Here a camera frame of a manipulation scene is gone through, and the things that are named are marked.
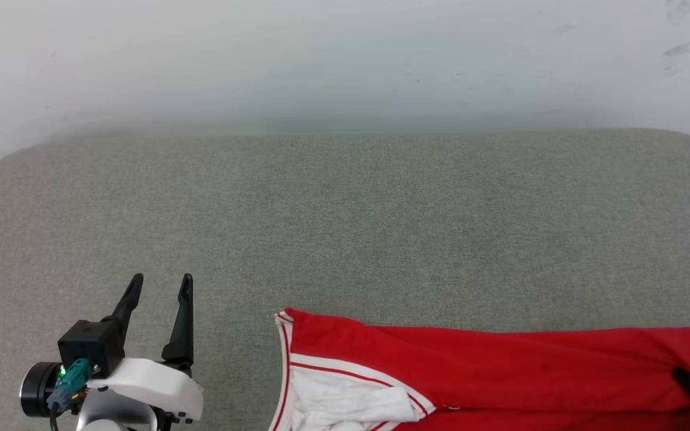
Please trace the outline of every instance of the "red garment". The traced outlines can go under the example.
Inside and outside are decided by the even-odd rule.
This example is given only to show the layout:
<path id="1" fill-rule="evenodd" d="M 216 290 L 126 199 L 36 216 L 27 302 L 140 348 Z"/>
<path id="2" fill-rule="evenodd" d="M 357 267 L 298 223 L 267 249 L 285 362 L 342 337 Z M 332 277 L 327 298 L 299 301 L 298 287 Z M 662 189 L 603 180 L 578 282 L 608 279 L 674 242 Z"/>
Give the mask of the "red garment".
<path id="1" fill-rule="evenodd" d="M 287 372 L 271 431 L 287 431 L 295 369 L 405 387 L 422 419 L 371 428 L 383 431 L 690 429 L 690 398 L 671 377 L 690 371 L 690 327 L 484 333 L 291 308 L 277 322 Z"/>

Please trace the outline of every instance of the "cable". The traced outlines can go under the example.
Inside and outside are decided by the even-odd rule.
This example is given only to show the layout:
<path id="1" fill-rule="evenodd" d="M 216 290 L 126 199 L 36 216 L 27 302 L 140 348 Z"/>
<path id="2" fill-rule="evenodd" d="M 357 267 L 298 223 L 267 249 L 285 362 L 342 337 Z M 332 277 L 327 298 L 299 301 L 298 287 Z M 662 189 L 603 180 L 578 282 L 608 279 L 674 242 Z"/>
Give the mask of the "cable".
<path id="1" fill-rule="evenodd" d="M 60 431 L 58 429 L 58 406 L 59 404 L 55 402 L 50 407 L 50 431 Z"/>

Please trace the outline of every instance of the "gray fabric surface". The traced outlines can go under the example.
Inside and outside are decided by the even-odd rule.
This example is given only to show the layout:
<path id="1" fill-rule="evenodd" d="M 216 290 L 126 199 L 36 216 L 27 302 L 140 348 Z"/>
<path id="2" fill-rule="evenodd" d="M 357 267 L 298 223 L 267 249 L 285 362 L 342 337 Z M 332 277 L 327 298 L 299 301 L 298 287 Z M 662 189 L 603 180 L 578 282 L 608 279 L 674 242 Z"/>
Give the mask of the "gray fabric surface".
<path id="1" fill-rule="evenodd" d="M 126 351 L 153 359 L 194 277 L 206 392 L 190 429 L 266 428 L 285 306 L 496 331 L 690 326 L 690 136 L 116 139 L 8 156 L 0 429 L 49 428 L 20 411 L 22 376 L 136 272 Z"/>

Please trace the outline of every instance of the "white stripe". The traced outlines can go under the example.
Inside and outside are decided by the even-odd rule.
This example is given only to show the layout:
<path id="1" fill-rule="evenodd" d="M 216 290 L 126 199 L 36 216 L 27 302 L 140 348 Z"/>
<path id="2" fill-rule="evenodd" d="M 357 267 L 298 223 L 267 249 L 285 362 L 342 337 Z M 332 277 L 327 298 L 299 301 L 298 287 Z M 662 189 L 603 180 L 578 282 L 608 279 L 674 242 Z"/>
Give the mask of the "white stripe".
<path id="1" fill-rule="evenodd" d="M 291 419 L 285 417 L 286 411 L 282 411 L 282 404 L 284 403 L 284 395 L 287 396 L 287 403 L 285 407 L 291 404 L 290 400 L 290 388 L 289 388 L 289 378 L 287 374 L 288 363 L 287 363 L 287 352 L 291 351 L 292 342 L 292 324 L 276 316 L 276 326 L 279 329 L 279 338 L 282 341 L 282 392 L 279 395 L 279 403 L 276 404 L 276 413 L 273 415 L 273 420 L 271 421 L 271 426 L 268 428 L 269 431 L 273 431 L 273 427 L 276 422 L 279 421 L 279 427 L 277 431 L 287 431 L 290 428 Z M 287 339 L 284 339 L 284 329 L 287 330 Z"/>
<path id="2" fill-rule="evenodd" d="M 289 314 L 287 314 L 286 311 L 282 311 L 282 312 L 280 312 L 280 313 L 276 313 L 276 320 L 279 319 L 279 316 L 285 317 L 285 319 L 288 320 L 287 323 L 290 323 L 290 322 L 294 322 L 294 321 L 295 321 L 295 319 L 294 319 L 293 317 L 291 317 Z"/>
<path id="3" fill-rule="evenodd" d="M 358 363 L 348 362 L 347 360 L 331 359 L 327 357 L 315 357 L 295 353 L 290 355 L 290 360 L 292 362 L 302 363 L 302 365 L 320 366 L 321 368 L 331 368 L 333 370 L 338 371 L 347 371 L 348 373 L 368 377 L 369 379 L 381 380 L 394 387 L 402 387 L 406 390 L 406 393 L 413 396 L 414 399 L 416 399 L 422 405 L 422 407 L 424 407 L 425 410 L 427 410 L 428 414 L 432 414 L 432 412 L 435 411 L 435 406 L 433 406 L 433 403 L 431 403 L 429 399 L 425 398 L 424 395 L 414 390 L 413 387 L 410 387 L 401 380 L 398 380 L 389 374 L 382 373 L 380 371 L 374 370 L 373 368 L 358 365 Z M 327 371 L 311 370 L 310 368 L 301 369 L 305 371 L 319 371 L 321 373 L 328 373 Z M 338 375 L 342 377 L 348 377 L 347 374 Z"/>
<path id="4" fill-rule="evenodd" d="M 396 428 L 399 425 L 401 425 L 400 422 L 388 422 L 382 428 L 377 429 L 377 431 L 391 431 L 391 429 Z"/>

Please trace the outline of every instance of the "white trim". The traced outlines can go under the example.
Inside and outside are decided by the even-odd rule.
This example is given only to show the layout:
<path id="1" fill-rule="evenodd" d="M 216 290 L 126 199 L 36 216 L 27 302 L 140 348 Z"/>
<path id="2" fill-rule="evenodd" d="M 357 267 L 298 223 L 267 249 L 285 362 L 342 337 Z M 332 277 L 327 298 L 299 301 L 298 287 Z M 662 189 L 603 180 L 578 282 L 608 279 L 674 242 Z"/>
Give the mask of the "white trim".
<path id="1" fill-rule="evenodd" d="M 401 425 L 400 422 L 388 422 L 382 428 L 377 429 L 377 431 L 391 431 L 391 429 L 396 428 L 399 425 Z"/>
<path id="2" fill-rule="evenodd" d="M 279 403 L 276 404 L 276 413 L 273 415 L 273 420 L 271 421 L 271 425 L 268 428 L 269 431 L 274 431 L 274 426 L 276 426 L 276 423 L 279 424 L 279 427 L 276 428 L 276 431 L 287 431 L 287 429 L 284 427 L 282 428 L 282 424 L 285 422 L 284 421 L 284 416 L 286 414 L 286 407 L 289 406 L 290 404 L 290 399 L 289 399 L 289 386 L 290 386 L 290 373 L 289 371 L 289 363 L 287 362 L 287 355 L 291 355 L 291 342 L 292 342 L 292 327 L 293 324 L 291 322 L 286 321 L 285 319 L 282 319 L 280 315 L 284 315 L 288 319 L 291 319 L 291 317 L 286 316 L 286 313 L 279 313 L 276 314 L 276 326 L 277 329 L 279 330 L 279 338 L 280 341 L 282 342 L 282 390 L 280 391 L 279 394 Z"/>
<path id="3" fill-rule="evenodd" d="M 410 387 L 401 380 L 398 380 L 389 374 L 385 374 L 381 371 L 374 370 L 373 368 L 358 365 L 358 363 L 348 362 L 347 360 L 331 359 L 328 357 L 315 357 L 295 353 L 290 355 L 290 360 L 292 362 L 301 363 L 302 365 L 320 366 L 320 368 L 331 368 L 332 370 L 346 371 L 348 373 L 357 374 L 359 376 L 364 376 L 369 379 L 381 380 L 391 385 L 392 387 L 402 387 L 406 390 L 406 393 L 411 395 L 414 399 L 417 400 L 418 403 L 422 405 L 422 408 L 424 408 L 429 415 L 435 411 L 435 406 L 433 405 L 433 403 L 431 403 L 429 399 L 427 399 L 424 395 L 419 393 L 413 387 Z M 323 374 L 337 374 L 323 370 L 311 370 L 310 368 L 301 368 L 301 370 L 304 370 L 306 372 L 318 372 Z M 357 377 L 351 377 L 347 374 L 337 374 L 337 376 L 350 378 L 351 380 L 358 380 Z"/>

